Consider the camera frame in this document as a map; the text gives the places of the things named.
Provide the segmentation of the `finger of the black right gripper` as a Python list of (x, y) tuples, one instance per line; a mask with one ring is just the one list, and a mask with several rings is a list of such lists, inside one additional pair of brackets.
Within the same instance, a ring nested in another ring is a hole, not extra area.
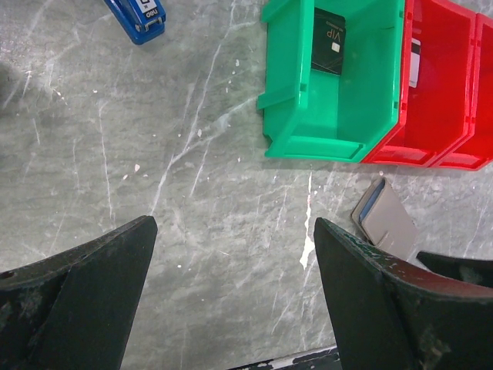
[(449, 257), (427, 251), (418, 252), (416, 258), (428, 270), (436, 274), (469, 284), (493, 288), (492, 260)]

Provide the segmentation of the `grey card holder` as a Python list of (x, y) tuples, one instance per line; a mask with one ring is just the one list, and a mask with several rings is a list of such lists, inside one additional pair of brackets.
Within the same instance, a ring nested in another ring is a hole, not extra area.
[[(363, 223), (359, 224), (359, 214), (381, 180), (385, 181), (384, 189)], [(353, 209), (351, 218), (375, 247), (401, 260), (407, 260), (411, 256), (418, 229), (385, 177), (378, 177), (370, 185)]]

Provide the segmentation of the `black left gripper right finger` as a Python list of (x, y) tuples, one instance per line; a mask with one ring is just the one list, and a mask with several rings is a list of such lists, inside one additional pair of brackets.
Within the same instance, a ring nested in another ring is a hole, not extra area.
[(410, 264), (324, 218), (314, 242), (343, 368), (492, 367), (492, 288)]

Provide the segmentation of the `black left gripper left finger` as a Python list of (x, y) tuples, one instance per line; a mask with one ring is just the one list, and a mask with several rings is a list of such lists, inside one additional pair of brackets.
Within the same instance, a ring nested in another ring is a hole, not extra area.
[(118, 369), (158, 227), (141, 216), (1, 273), (3, 369)]

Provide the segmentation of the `green plastic bin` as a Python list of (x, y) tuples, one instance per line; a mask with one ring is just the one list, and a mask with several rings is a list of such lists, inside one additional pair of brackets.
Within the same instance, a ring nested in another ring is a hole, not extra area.
[[(342, 73), (311, 68), (314, 9), (346, 19)], [(263, 111), (266, 156), (359, 163), (396, 125), (403, 1), (270, 1)]]

